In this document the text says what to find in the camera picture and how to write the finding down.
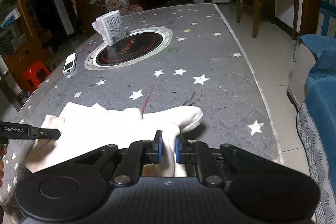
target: white remote device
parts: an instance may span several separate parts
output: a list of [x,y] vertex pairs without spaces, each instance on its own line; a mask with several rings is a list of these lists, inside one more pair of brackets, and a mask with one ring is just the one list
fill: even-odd
[[73,71],[76,66],[77,61],[77,54],[74,52],[73,54],[70,54],[67,59],[65,60],[65,65],[63,69],[63,74],[66,75]]

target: hand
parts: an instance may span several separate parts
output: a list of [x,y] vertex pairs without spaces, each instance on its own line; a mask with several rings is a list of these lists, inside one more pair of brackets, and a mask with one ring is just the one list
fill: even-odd
[[[6,149],[4,146],[1,147],[0,154],[1,154],[1,156],[7,154],[7,149]],[[5,165],[4,165],[3,161],[0,160],[0,187],[2,186],[2,180],[1,180],[1,179],[2,179],[3,176],[4,176],[4,173],[3,173],[3,168],[4,168],[4,166],[5,166]]]

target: tile floor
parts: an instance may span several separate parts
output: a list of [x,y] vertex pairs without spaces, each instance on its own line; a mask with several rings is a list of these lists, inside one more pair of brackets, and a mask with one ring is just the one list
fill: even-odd
[[270,21],[261,18],[258,36],[252,38],[251,7],[244,6],[241,22],[236,22],[236,8],[219,4],[219,9],[235,32],[265,94],[271,118],[278,134],[284,164],[309,175],[307,158],[296,132],[296,110],[286,91],[294,69],[294,40]]

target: wooden table leg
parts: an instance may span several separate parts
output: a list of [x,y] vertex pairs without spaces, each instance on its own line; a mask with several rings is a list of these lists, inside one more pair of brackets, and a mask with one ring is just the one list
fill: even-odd
[[271,4],[271,23],[274,24],[275,23],[275,0],[271,0],[272,4]]
[[252,28],[253,38],[257,37],[258,23],[259,23],[259,0],[253,0],[253,28]]
[[299,0],[294,0],[294,17],[293,17],[293,32],[292,32],[293,40],[296,40],[296,27],[298,17],[299,17]]
[[236,21],[240,22],[240,0],[236,0]]

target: red plastic stool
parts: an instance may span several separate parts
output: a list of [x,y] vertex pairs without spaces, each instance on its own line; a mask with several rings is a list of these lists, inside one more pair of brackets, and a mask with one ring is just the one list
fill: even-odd
[[34,92],[48,75],[50,75],[50,71],[41,61],[37,61],[28,67],[22,74],[22,78],[26,82],[29,91]]

